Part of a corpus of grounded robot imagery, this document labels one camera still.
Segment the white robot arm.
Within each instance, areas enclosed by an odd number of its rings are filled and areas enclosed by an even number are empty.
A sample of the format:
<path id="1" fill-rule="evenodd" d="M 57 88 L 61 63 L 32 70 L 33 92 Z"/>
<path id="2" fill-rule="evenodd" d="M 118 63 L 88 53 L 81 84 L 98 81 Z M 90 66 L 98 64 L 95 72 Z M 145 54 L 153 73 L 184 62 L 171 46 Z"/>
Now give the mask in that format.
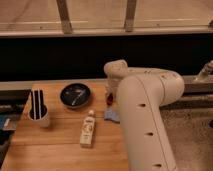
<path id="1" fill-rule="evenodd" d="M 160 108 L 182 96 L 184 80 L 175 71 L 130 67 L 124 60 L 104 65 L 117 103 L 130 171 L 178 171 Z"/>

